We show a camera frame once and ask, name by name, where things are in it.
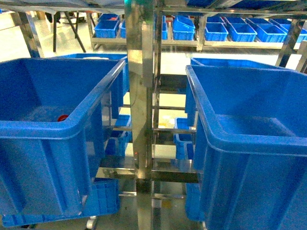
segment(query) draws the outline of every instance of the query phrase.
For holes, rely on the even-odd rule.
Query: small blue bin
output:
[[[119,21],[100,20],[95,27],[96,37],[116,38],[119,28]]]
[[[175,118],[175,128],[178,129],[189,129],[186,118]],[[191,134],[174,134],[174,143],[176,144],[176,159],[193,159],[193,142]]]
[[[208,17],[207,22],[208,23],[225,23],[221,17]]]
[[[230,23],[246,23],[243,18],[224,18],[226,24]]]
[[[305,229],[307,75],[207,66],[187,66],[187,75],[206,227]]]
[[[291,24],[279,24],[277,25],[281,30],[283,30],[285,33],[288,33]],[[302,29],[300,35],[297,38],[298,43],[301,43],[302,41],[307,40],[307,31],[305,29]]]
[[[0,214],[82,210],[115,123],[123,67],[68,58],[0,63]]]
[[[186,215],[193,221],[205,221],[204,212],[200,210],[201,192],[199,184],[186,183]]]
[[[116,21],[116,20],[119,20],[119,16],[117,14],[114,14],[114,13],[104,13],[98,18],[98,21],[100,21],[100,20]]]
[[[283,42],[287,36],[287,33],[273,24],[259,24],[256,32],[262,42]]]
[[[80,215],[3,215],[2,224],[5,227],[15,227],[66,219],[102,216],[117,213],[119,208],[118,180],[96,179],[92,185],[92,192],[87,198],[84,210]]]
[[[191,58],[191,65],[200,66],[221,66],[221,67],[242,67],[256,69],[284,69],[283,67],[271,66],[249,60],[232,60],[232,59],[210,59],[210,58]],[[187,87],[185,112],[188,114],[188,126],[194,126],[196,105],[190,87]],[[194,162],[194,168],[202,169],[203,160]]]
[[[129,69],[128,69],[128,59],[126,54],[90,54],[90,53],[81,53],[81,54],[68,54],[63,56],[58,56],[55,58],[106,58],[111,60],[124,60],[126,62],[126,65],[123,69],[123,90],[122,94],[125,96],[125,94],[129,91]],[[123,106],[124,101],[121,96],[117,98],[119,100],[119,106]]]
[[[182,32],[194,32],[195,25],[193,24],[191,19],[186,18],[184,16],[177,16],[174,19],[173,30]]]
[[[167,23],[162,23],[162,39],[167,40]]]
[[[228,31],[234,42],[253,42],[257,32],[249,24],[229,24]]]
[[[131,126],[130,115],[119,115],[115,126]],[[106,146],[106,155],[125,156],[129,141],[132,139],[131,131],[112,131]]]
[[[126,21],[124,20],[120,27],[120,36],[126,38]]]
[[[225,41],[228,31],[222,23],[207,23],[205,37],[207,41]]]

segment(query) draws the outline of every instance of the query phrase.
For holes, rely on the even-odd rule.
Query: stainless steel rack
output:
[[[18,7],[18,9],[26,7],[28,10],[50,8],[55,11],[125,11],[134,156],[133,158],[111,156],[106,158],[101,162],[97,177],[135,180],[136,193],[123,193],[123,196],[136,197],[140,230],[153,228],[152,199],[176,198],[160,194],[160,181],[198,182],[197,172],[192,169],[191,161],[156,159],[153,157],[155,144],[164,143],[165,140],[172,137],[173,133],[191,133],[193,135],[195,133],[194,130],[158,128],[159,109],[163,109],[159,105],[160,93],[165,90],[169,92],[176,91],[177,88],[182,87],[182,82],[186,77],[184,75],[161,74],[162,15],[176,15],[179,12],[198,15],[200,17],[199,40],[193,43],[193,46],[196,46],[198,50],[202,50],[206,46],[203,29],[208,16],[289,18],[292,19],[291,27],[281,47],[276,65],[285,67],[290,55],[296,53],[294,47],[303,27],[303,20],[307,19],[306,1],[284,0],[278,6],[260,10],[231,9],[231,6],[238,2],[240,0],[216,0],[207,8],[197,8],[187,7],[185,4],[179,4],[175,0],[157,0],[156,2],[153,0],[127,0],[125,1],[125,6],[103,7],[92,5],[76,7],[52,3],[31,6],[25,3],[16,3],[13,6],[9,6],[8,4],[10,3],[1,2],[0,0],[0,8],[12,10]],[[22,28],[31,56],[39,57],[41,54],[40,45],[29,13],[12,13],[10,17],[14,22],[14,26]],[[118,42],[124,43],[124,40],[118,38]],[[305,42],[302,44],[298,51],[298,53],[303,53],[298,70],[305,72],[307,58],[303,51],[306,50],[307,46]],[[168,109],[182,110],[182,108],[176,107],[169,107]],[[176,167],[178,164],[185,164],[186,170],[178,170]]]

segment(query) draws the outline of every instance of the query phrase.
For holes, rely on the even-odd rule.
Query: shelving unit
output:
[[[129,75],[130,75],[130,105],[132,118],[133,135],[133,158],[122,158],[108,156],[101,162],[97,177],[99,178],[125,178],[135,180],[136,193],[125,193],[123,196],[133,196],[137,199],[138,224],[140,230],[150,230],[153,226],[152,199],[172,199],[172,196],[160,193],[159,182],[182,182],[197,183],[197,172],[192,169],[191,160],[157,159],[153,158],[155,144],[164,143],[172,139],[174,133],[194,134],[195,130],[158,128],[160,93],[162,91],[174,92],[182,87],[185,82],[184,75],[163,75],[161,74],[161,49],[162,45],[168,46],[196,46],[202,50],[206,46],[214,47],[245,47],[263,48],[263,44],[236,43],[232,42],[206,42],[204,41],[204,28],[208,16],[229,16],[232,17],[254,17],[260,18],[289,18],[292,19],[289,33],[283,45],[268,44],[266,48],[280,48],[280,54],[276,65],[285,67],[291,54],[294,51],[296,40],[301,32],[305,19],[307,19],[306,1],[284,0],[279,6],[260,10],[230,9],[232,5],[240,0],[216,0],[207,8],[187,7],[184,2],[176,0],[131,0],[125,1],[125,6],[99,6],[76,7],[71,5],[56,4],[35,4],[29,7],[26,3],[1,2],[0,8],[23,9],[23,10],[44,10],[46,8],[55,11],[98,11],[116,12],[125,11],[127,39],[100,39],[93,37],[92,24],[89,20],[91,41],[93,44],[127,44]],[[177,15],[178,13],[193,14],[200,17],[198,41],[173,41],[161,40],[162,15]],[[154,28],[154,15],[156,15],[156,28]],[[11,13],[13,26],[20,26],[32,57],[41,57],[40,44],[37,39],[32,18],[29,13]],[[303,42],[298,53],[306,50],[306,43]],[[306,57],[303,55],[299,70],[305,72]],[[182,110],[182,108],[168,107],[168,109]],[[116,130],[131,130],[130,128],[115,127]],[[186,171],[181,172],[176,164],[186,164]]]

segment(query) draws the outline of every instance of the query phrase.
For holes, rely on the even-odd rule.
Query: tiled floor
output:
[[[52,36],[50,32],[50,25],[46,21],[39,21],[35,19],[35,26],[39,35],[39,39],[44,51],[45,57],[53,57],[71,53],[81,53],[82,50],[74,38],[74,34],[69,25],[64,24],[58,29],[57,34],[57,52],[52,52]],[[88,52],[93,52],[90,44],[89,33],[87,24],[82,23],[79,26],[79,35]],[[22,34],[19,28],[10,30],[4,30],[0,32],[0,61],[6,61],[15,58],[29,57],[26,45],[24,43]],[[117,53],[125,53],[122,47],[119,49],[115,48]],[[100,48],[95,52],[107,52]],[[227,51],[222,53],[216,49],[212,51],[206,51],[202,53],[163,53],[162,54],[162,73],[172,74],[185,74],[185,66],[190,63],[190,57],[203,57],[203,58],[231,58],[231,59],[249,59],[266,64],[275,64],[278,55],[276,52],[259,51],[261,55],[250,55],[248,51],[242,50],[243,54],[237,54]],[[289,68],[295,69],[296,64],[299,60],[299,55],[291,56]],[[126,94],[124,101],[126,104],[129,103],[129,94]],[[160,97],[160,105],[165,106],[182,106],[185,105],[184,95],[174,94],[162,94]],[[122,114],[129,114],[130,109],[123,108]],[[175,117],[185,117],[184,111],[168,111],[162,110],[159,116],[160,127],[172,128],[174,126]],[[127,148],[127,155],[132,155],[132,145],[129,144]],[[175,146],[157,146],[155,157],[174,158],[175,157]],[[177,183],[163,183],[162,190],[165,193],[177,194],[181,193],[181,184]],[[184,200],[172,200],[168,205],[163,206],[161,209],[161,229],[172,229],[172,230],[193,230],[196,229],[195,222],[190,221],[186,218],[184,212]],[[135,230],[137,229],[137,208],[135,198],[121,198],[121,209],[117,214],[110,216],[102,216],[98,220],[98,230]],[[54,229],[54,230],[83,230],[87,222],[86,218],[69,220],[69,221],[58,221],[54,223],[39,224],[39,229]]]

